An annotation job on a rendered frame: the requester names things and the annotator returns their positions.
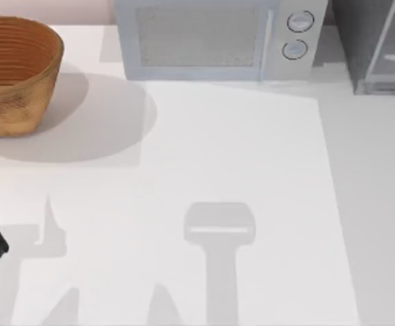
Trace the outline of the microwave door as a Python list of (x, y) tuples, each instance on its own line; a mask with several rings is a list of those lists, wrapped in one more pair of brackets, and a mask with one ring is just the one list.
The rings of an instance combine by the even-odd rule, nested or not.
[(272, 0), (113, 0), (131, 80), (262, 78)]

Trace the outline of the microwave knob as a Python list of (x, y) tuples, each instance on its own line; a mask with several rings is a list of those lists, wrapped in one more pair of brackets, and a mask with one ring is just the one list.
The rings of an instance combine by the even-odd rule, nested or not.
[(285, 43), (282, 47), (282, 55), (287, 60), (299, 60), (308, 52), (308, 45), (300, 39), (293, 42)]
[(304, 33), (314, 24), (314, 15), (309, 11), (292, 13), (287, 20), (287, 27), (294, 33)]

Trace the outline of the pale microwave oven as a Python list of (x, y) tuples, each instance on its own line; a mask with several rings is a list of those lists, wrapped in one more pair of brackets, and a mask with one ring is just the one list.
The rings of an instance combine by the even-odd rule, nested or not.
[[(312, 69), (328, 0), (272, 0), (273, 26), (269, 55), (269, 79), (264, 81), (302, 80)], [(309, 11), (314, 15), (313, 26), (304, 33), (294, 33), (287, 27), (288, 17), (295, 12)], [(282, 47), (296, 39), (308, 45), (307, 54), (299, 60), (287, 60)]]

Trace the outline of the brown woven basket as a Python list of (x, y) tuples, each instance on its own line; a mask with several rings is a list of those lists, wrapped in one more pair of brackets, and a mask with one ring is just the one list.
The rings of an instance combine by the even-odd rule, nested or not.
[(0, 16), (0, 137), (29, 134), (54, 93), (64, 42), (49, 26)]

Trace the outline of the grey cabinet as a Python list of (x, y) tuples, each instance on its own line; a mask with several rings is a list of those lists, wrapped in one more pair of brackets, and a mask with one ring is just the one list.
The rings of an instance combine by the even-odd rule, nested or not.
[(333, 0), (355, 94), (395, 94), (395, 0)]

